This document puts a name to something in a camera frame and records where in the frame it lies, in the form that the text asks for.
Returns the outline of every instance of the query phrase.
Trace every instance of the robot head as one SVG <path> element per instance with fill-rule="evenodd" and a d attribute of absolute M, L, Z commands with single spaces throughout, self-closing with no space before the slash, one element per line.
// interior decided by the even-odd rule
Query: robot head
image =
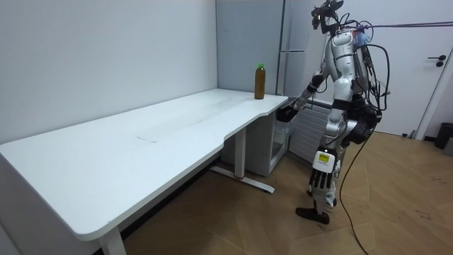
<path fill-rule="evenodd" d="M 316 30 L 319 27 L 322 18 L 335 18 L 337 17 L 336 11 L 343 6 L 344 1 L 337 1 L 337 0 L 326 0 L 321 7 L 315 7 L 314 10 L 311 12 L 311 16 L 313 20 L 311 24 L 313 25 L 313 29 Z"/>

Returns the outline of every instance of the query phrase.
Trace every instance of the wire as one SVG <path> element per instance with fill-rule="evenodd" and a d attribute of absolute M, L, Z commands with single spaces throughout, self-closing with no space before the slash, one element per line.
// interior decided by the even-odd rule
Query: wire
<path fill-rule="evenodd" d="M 371 38 L 369 39 L 369 43 L 373 41 L 374 38 L 374 27 L 369 21 L 360 21 L 359 26 L 362 25 L 362 23 L 369 24 L 369 27 L 371 28 Z"/>
<path fill-rule="evenodd" d="M 326 82 L 326 87 L 324 88 L 324 90 L 323 90 L 323 91 L 318 91 L 318 90 L 316 90 L 316 92 L 317 92 L 318 94 L 322 94 L 322 93 L 324 93 L 324 92 L 327 91 L 327 78 L 326 78 L 326 80 L 325 80 L 325 82 Z"/>
<path fill-rule="evenodd" d="M 326 143 L 326 146 L 329 146 L 329 145 L 333 144 L 334 142 L 338 141 L 338 139 L 340 139 L 346 133 L 346 131 L 348 131 L 348 127 L 345 127 L 345 130 L 343 132 L 341 132 L 341 135 L 337 136 L 330 142 Z"/>
<path fill-rule="evenodd" d="M 340 18 L 340 24 L 341 24 L 341 22 L 343 22 L 343 18 L 344 18 L 346 15 L 348 15 L 348 16 L 346 17 L 345 23 L 348 22 L 348 19 L 349 19 L 349 17 L 351 16 L 351 13 L 346 13 L 346 14 L 344 14 L 343 16 L 341 16 L 341 18 Z"/>
<path fill-rule="evenodd" d="M 387 95 L 389 93 L 389 83 L 390 83 L 389 53 L 387 52 L 387 50 L 384 47 L 382 47 L 380 45 L 373 45 L 373 44 L 362 45 L 362 46 L 358 47 L 356 49 L 356 51 L 361 48 L 364 48 L 364 47 L 366 47 L 366 48 L 377 47 L 377 48 L 383 50 L 385 53 L 386 61 L 387 61 L 387 80 L 386 80 L 386 85 L 385 85 L 385 91 L 383 94 L 381 94 L 381 88 L 380 88 L 381 84 L 380 84 L 380 82 L 377 81 L 376 72 L 374 70 L 374 67 L 371 68 L 372 72 L 370 74 L 374 77 L 375 86 L 378 86 L 376 94 L 374 94 L 374 92 L 371 92 L 370 88 L 366 91 L 365 88 L 362 85 L 360 85 L 360 83 L 358 82 L 358 79 L 356 79 L 356 82 L 357 82 L 357 85 L 359 85 L 359 87 L 364 91 L 365 98 L 367 99 L 368 104 L 370 104 L 374 109 L 376 109 L 378 111 L 385 111 L 387 109 Z M 371 102 L 371 100 L 369 99 L 370 94 L 373 94 L 374 99 L 376 99 L 376 105 L 374 105 L 373 102 Z M 384 107 L 383 108 L 381 108 L 381 97 L 384 97 Z"/>
<path fill-rule="evenodd" d="M 362 251 L 363 251 L 366 255 L 369 255 L 369 254 L 368 254 L 368 252 L 365 250 L 365 248 L 363 248 L 362 243 L 360 243 L 360 240 L 359 240 L 359 238 L 357 237 L 357 234 L 355 233 L 354 224 L 352 223 L 351 216 L 349 215 L 348 210 L 346 210 L 346 207 L 345 207 L 345 205 L 343 204 L 343 198 L 342 198 L 341 195 L 343 194 L 343 186 L 344 186 L 344 184 L 345 184 L 346 177 L 348 177 L 349 171 L 351 170 L 351 167 L 353 166 L 355 160 L 356 160 L 357 157 L 359 156 L 359 154 L 360 154 L 360 152 L 362 151 L 363 147 L 367 144 L 368 140 L 369 140 L 370 137 L 373 135 L 375 129 L 376 129 L 376 128 L 373 128 L 373 130 L 371 131 L 371 134 L 370 134 L 369 137 L 365 140 L 365 142 L 362 144 L 361 148 L 359 149 L 359 151 L 358 151 L 357 154 L 355 155 L 354 159 L 352 160 L 351 164 L 350 164 L 349 167 L 348 167 L 348 170 L 346 171 L 346 174 L 345 174 L 345 177 L 343 178 L 343 181 L 341 181 L 341 187 L 340 187 L 340 203 L 341 203 L 341 206 L 343 206 L 343 209 L 345 210 L 346 215 L 348 216 L 348 219 L 349 219 L 349 222 L 350 222 L 351 228 L 352 228 L 352 233 L 354 234 L 355 241 L 357 241 L 357 244 L 359 244 L 360 248 L 362 249 Z"/>

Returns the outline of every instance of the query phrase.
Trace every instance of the humanoid robot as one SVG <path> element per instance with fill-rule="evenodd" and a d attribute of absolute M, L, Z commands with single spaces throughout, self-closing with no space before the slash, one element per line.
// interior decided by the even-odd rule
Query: humanoid robot
<path fill-rule="evenodd" d="M 356 38 L 363 31 L 348 26 L 348 22 L 340 23 L 336 11 L 342 5 L 343 1 L 327 0 L 311 12 L 314 29 L 321 24 L 322 33 L 330 33 L 321 69 L 313 75 L 310 84 L 292 105 L 277 112 L 278 120 L 291 121 L 324 80 L 331 76 L 334 82 L 333 105 L 309 181 L 308 194 L 314 199 L 314 207 L 296 209 L 300 217 L 326 225 L 330 222 L 326 211 L 336 205 L 335 181 L 345 149 L 351 142 L 365 142 L 382 119 L 381 108 L 374 106 L 367 94 L 371 92 L 377 100 L 388 94 L 387 90 L 385 94 L 377 94 L 376 87 L 381 84 L 377 79 L 377 84 L 369 81 L 369 76 L 375 77 L 371 54 L 366 45 L 357 45 Z M 327 18 L 336 22 L 328 25 Z"/>

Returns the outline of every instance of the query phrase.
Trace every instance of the yellow label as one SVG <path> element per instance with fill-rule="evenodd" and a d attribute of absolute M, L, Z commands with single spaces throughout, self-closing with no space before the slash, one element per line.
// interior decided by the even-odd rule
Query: yellow label
<path fill-rule="evenodd" d="M 330 157 L 328 155 L 325 155 L 325 154 L 319 155 L 319 160 L 321 160 L 323 162 L 328 162 L 328 159 L 330 159 Z"/>

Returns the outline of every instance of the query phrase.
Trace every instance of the door handle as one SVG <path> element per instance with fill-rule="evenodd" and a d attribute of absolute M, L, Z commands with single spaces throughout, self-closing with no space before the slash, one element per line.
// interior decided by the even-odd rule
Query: door handle
<path fill-rule="evenodd" d="M 428 59 L 429 59 L 429 60 L 439 60 L 439 61 L 444 61 L 444 60 L 447 59 L 447 56 L 442 55 L 442 56 L 439 56 L 439 57 L 429 57 Z"/>

